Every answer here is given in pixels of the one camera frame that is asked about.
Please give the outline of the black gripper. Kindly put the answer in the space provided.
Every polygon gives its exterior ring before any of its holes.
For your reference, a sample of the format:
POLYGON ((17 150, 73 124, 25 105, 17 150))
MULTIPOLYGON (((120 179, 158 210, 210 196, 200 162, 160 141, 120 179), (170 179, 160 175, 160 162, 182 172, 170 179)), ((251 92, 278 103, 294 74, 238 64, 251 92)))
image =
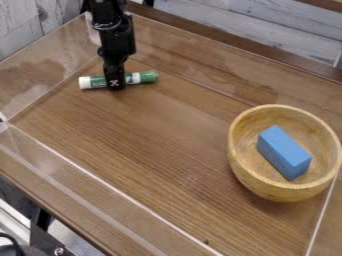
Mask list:
POLYGON ((85 0, 91 26, 100 37, 99 55, 104 62, 104 77, 109 90, 125 88, 124 62, 136 53, 132 15, 128 0, 85 0))

